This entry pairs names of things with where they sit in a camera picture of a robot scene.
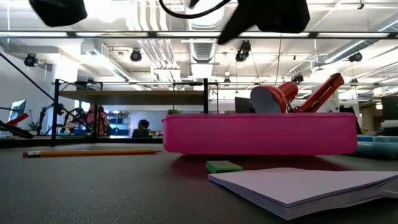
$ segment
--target pink tray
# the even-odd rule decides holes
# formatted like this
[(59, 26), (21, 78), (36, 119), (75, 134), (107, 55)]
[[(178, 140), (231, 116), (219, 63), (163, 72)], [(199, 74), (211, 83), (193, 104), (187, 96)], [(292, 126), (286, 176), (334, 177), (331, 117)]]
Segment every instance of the pink tray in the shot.
[(332, 155), (357, 148), (351, 113), (168, 115), (163, 123), (164, 148), (182, 154)]

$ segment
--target person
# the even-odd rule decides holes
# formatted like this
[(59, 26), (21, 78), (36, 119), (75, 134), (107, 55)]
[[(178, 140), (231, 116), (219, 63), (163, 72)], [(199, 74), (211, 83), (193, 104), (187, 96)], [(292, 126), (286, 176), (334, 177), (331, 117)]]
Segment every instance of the person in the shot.
[(138, 121), (138, 128), (132, 132), (132, 138), (148, 138), (149, 137), (149, 122), (145, 119)]
[[(90, 109), (87, 114), (87, 124), (92, 126), (94, 123), (94, 105), (90, 105)], [(97, 110), (97, 130), (100, 136), (110, 136), (110, 123), (108, 115), (102, 106), (98, 106)]]

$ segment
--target gray table surface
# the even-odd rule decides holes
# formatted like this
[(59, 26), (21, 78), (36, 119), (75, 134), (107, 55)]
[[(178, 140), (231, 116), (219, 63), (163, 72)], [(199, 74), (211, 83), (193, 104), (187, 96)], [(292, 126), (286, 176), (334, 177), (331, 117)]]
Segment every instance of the gray table surface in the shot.
[[(351, 156), (142, 156), (21, 159), (23, 151), (161, 149), (83, 144), (0, 149), (0, 223), (287, 223), (207, 180), (205, 162), (245, 169), (398, 170), (398, 161)], [(289, 223), (398, 223), (398, 200), (307, 215)]]

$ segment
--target paper stack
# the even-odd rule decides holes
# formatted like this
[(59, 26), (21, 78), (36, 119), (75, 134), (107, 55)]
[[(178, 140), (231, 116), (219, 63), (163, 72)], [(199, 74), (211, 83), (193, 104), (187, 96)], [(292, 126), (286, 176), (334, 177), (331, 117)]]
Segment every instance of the paper stack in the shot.
[(382, 197), (398, 198), (398, 172), (276, 168), (208, 178), (285, 220)]

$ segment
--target green eraser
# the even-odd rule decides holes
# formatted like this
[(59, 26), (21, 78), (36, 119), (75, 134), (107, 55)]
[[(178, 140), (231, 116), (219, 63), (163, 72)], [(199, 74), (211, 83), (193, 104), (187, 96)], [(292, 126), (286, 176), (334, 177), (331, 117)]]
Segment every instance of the green eraser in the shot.
[(206, 169), (212, 174), (241, 171), (243, 168), (230, 161), (207, 161)]

